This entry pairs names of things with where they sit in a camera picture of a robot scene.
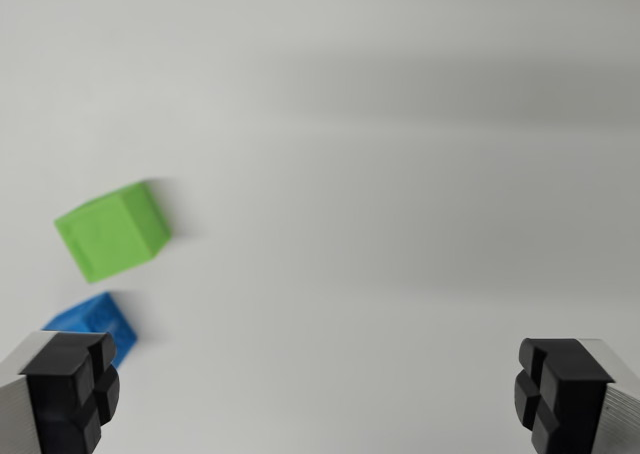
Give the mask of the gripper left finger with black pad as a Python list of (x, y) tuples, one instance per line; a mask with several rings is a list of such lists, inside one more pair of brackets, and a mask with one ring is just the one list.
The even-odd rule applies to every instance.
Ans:
[(1, 361), (1, 451), (88, 454), (117, 409), (109, 333), (35, 331)]

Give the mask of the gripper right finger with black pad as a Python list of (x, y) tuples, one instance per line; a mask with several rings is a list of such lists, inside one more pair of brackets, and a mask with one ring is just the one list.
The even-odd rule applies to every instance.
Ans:
[(639, 376), (599, 339), (524, 339), (514, 383), (541, 454), (637, 453)]

